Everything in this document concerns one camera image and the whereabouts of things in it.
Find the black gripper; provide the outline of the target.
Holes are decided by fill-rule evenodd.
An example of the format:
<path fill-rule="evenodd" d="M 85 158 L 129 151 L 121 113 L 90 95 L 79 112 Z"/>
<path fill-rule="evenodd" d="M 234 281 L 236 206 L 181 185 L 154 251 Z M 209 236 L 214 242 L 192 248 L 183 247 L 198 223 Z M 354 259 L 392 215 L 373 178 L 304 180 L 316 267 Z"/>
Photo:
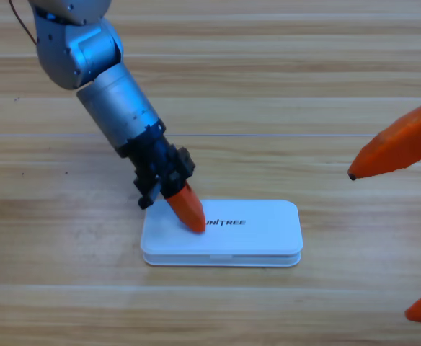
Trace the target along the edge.
<path fill-rule="evenodd" d="M 204 232 L 203 205 L 187 182 L 195 163 L 186 148 L 176 148 L 168 142 L 165 130 L 162 122 L 146 126 L 139 136 L 128 139 L 118 148 L 118 154 L 130 159 L 135 167 L 134 185 L 141 194 L 138 201 L 141 209 L 153 205 L 161 194 L 189 230 Z"/>

